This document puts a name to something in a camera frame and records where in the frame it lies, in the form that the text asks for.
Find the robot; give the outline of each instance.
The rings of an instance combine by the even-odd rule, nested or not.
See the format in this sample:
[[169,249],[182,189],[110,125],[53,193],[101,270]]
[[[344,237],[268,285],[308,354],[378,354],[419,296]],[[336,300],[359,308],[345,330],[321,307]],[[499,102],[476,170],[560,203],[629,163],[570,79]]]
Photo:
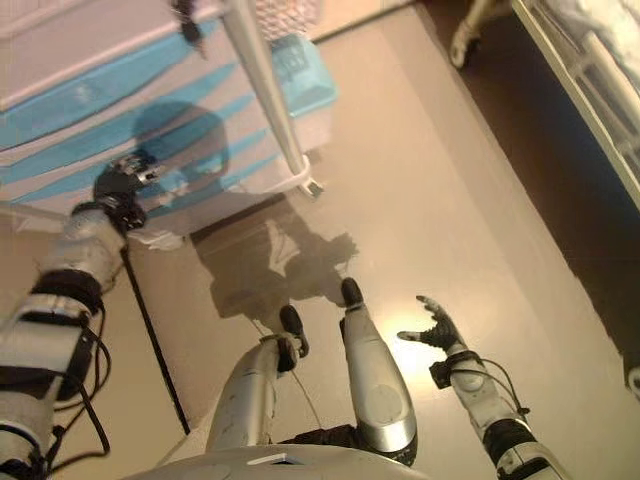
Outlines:
[[[144,225],[136,191],[157,177],[149,165],[148,158],[133,154],[105,170],[93,201],[74,209],[31,292],[15,315],[0,324],[0,480],[44,480],[76,461],[109,452],[91,407],[97,390],[89,394],[84,387],[94,355],[108,357],[101,329],[94,333],[89,325],[104,314],[101,298],[122,265],[127,232]],[[228,378],[206,453],[131,480],[428,478],[409,468],[418,438],[402,375],[353,279],[342,282],[342,295],[340,329],[356,426],[315,430],[271,444],[274,384],[309,353],[300,317],[285,305],[280,312],[284,332],[262,338]],[[418,300],[436,326],[398,335],[446,352],[446,361],[435,363],[431,375],[439,388],[456,392],[498,478],[569,480],[534,437],[526,409],[517,397],[515,407],[501,397],[487,361],[467,347],[446,311],[427,297]],[[99,379],[96,370],[96,384],[104,384]],[[53,427],[53,413],[58,402],[78,396],[82,400],[75,405],[82,405],[80,412],[96,426],[103,451],[56,462],[69,427]]]

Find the bed frame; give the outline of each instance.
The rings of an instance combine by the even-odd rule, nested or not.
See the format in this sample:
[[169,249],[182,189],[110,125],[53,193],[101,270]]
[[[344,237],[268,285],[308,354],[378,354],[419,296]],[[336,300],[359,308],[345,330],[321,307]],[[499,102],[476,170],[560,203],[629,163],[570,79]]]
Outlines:
[[[466,65],[480,27],[505,12],[504,1],[475,0],[451,45],[454,66]],[[640,95],[594,32],[577,43],[542,0],[513,0],[525,26],[606,153],[640,210]]]

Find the basket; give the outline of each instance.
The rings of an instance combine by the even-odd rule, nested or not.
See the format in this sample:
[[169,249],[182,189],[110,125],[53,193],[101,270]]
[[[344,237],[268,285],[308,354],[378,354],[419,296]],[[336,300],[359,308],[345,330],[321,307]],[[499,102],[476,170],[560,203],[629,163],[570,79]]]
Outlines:
[[256,0],[256,14],[268,41],[305,33],[320,16],[321,0]]

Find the white bedding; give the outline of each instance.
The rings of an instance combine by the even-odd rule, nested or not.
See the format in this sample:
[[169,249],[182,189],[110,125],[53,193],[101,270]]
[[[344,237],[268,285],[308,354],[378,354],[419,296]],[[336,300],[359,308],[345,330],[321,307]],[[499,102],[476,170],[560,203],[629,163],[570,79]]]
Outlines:
[[640,0],[547,0],[578,40],[594,31],[640,92]]

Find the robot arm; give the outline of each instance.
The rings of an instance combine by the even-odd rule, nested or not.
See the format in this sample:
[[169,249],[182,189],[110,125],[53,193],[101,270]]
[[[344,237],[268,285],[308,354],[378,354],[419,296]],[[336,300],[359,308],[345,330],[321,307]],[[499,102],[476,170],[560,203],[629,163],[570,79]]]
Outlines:
[[496,381],[479,355],[467,347],[447,312],[427,297],[417,298],[437,324],[424,332],[400,332],[398,337],[446,352],[444,362],[431,366],[431,376],[438,388],[453,387],[496,467],[498,478],[569,480],[557,459],[531,432],[525,419],[528,411],[517,401],[514,408],[500,396]]
[[73,211],[35,287],[0,325],[0,478],[45,478],[55,402],[86,397],[100,342],[89,322],[121,266],[126,232],[144,224],[135,191],[156,175],[147,163],[132,155],[105,170],[94,201]]

